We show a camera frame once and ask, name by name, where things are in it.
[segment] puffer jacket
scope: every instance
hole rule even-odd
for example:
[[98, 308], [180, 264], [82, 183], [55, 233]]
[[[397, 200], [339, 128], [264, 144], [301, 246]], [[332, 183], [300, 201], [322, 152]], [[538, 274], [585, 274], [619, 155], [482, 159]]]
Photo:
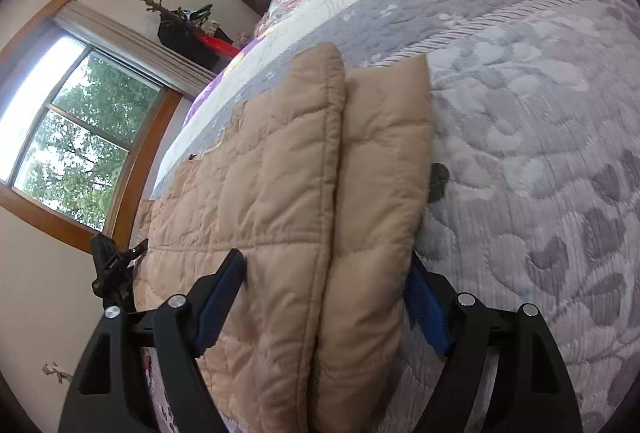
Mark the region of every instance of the puffer jacket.
[[347, 433], [369, 418], [399, 345], [431, 132], [424, 57], [345, 70], [320, 44], [141, 204], [138, 309], [187, 293], [233, 247], [247, 259], [198, 361], [223, 414], [254, 433]]

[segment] tree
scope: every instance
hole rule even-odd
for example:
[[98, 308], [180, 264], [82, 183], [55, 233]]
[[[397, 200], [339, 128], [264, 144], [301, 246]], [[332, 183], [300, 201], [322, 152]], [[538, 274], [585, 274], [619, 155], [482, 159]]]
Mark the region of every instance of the tree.
[[[97, 55], [81, 65], [84, 78], [54, 104], [125, 143], [132, 143], [157, 90]], [[46, 158], [38, 150], [46, 150]], [[26, 160], [22, 190], [63, 215], [101, 229], [127, 152], [49, 112]]]

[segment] purple fabric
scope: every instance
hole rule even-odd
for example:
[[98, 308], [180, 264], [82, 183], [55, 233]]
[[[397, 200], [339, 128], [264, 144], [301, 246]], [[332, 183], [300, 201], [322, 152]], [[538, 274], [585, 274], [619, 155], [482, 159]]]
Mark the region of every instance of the purple fabric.
[[229, 65], [227, 65], [226, 68], [220, 74], [218, 74], [216, 78], [211, 83], [209, 83], [201, 93], [198, 94], [198, 96], [195, 98], [193, 102], [193, 105], [191, 105], [191, 108], [189, 109], [187, 116], [184, 118], [184, 122], [182, 123], [183, 128], [187, 125], [187, 123], [195, 115], [198, 109], [202, 106], [202, 103], [204, 103], [209, 98], [209, 96], [211, 95], [211, 92], [213, 92], [213, 90], [215, 90], [216, 87], [220, 84], [220, 81], [222, 81], [222, 78], [225, 76], [227, 70], [231, 70], [232, 68], [235, 68], [236, 65], [238, 64], [238, 61], [240, 61], [244, 56], [246, 56], [256, 45], [258, 45], [258, 43], [261, 40], [262, 39], [254, 39], [245, 48], [243, 48], [240, 51], [240, 53], [235, 58], [233, 58], [231, 63], [229, 63]]

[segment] quilted blanket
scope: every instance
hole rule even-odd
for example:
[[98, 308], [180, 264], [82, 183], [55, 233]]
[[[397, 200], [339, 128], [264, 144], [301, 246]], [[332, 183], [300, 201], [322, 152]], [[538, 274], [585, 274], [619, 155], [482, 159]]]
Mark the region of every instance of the quilted blanket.
[[[156, 195], [236, 101], [276, 85], [292, 55], [321, 41], [347, 66], [428, 55], [434, 161], [450, 182], [425, 207], [416, 247], [428, 269], [486, 305], [540, 307], [584, 429], [598, 431], [640, 370], [636, 1], [312, 0], [225, 76], [166, 155]], [[370, 431], [411, 431], [442, 366], [407, 324]]]

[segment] silver screw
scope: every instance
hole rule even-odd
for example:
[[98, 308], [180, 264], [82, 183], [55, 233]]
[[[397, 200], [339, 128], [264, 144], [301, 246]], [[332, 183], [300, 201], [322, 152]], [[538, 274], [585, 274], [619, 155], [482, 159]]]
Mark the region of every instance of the silver screw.
[[175, 296], [171, 296], [171, 298], [169, 298], [169, 307], [171, 308], [180, 308], [185, 303], [187, 303], [187, 298], [185, 298], [182, 294], [176, 294]]
[[471, 307], [476, 303], [476, 298], [468, 292], [463, 292], [462, 294], [458, 294], [458, 303], [463, 307]]
[[109, 307], [104, 311], [104, 317], [106, 317], [107, 319], [113, 319], [118, 317], [119, 315], [120, 307], [116, 307], [116, 305], [114, 305], [113, 307]]
[[533, 316], [537, 316], [538, 315], [538, 307], [536, 307], [535, 305], [531, 304], [531, 303], [527, 303], [522, 307], [522, 311], [524, 312], [524, 314], [526, 314], [529, 317], [533, 317]]

